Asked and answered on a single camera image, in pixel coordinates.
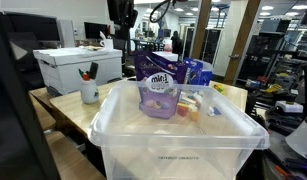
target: wire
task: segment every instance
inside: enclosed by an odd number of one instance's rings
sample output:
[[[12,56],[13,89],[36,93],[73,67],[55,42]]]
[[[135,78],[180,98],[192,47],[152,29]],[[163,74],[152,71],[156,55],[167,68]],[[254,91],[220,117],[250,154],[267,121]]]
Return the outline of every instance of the wire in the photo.
[[[167,10],[168,10],[169,7],[170,7],[171,1],[172,1],[172,0],[165,0],[165,1],[161,2],[159,5],[157,5],[157,6],[153,9],[153,11],[152,11],[151,14],[150,14],[150,22],[151,22],[151,23],[157,23],[157,22],[159,22],[160,20],[162,20],[162,18],[165,16]],[[164,13],[163,13],[159,18],[157,18],[156,20],[153,20],[152,17],[153,17],[153,14],[155,13],[155,11],[158,10],[161,6],[163,6],[163,5],[166,4],[166,3],[167,3],[167,6],[166,6],[166,9],[165,9]]]

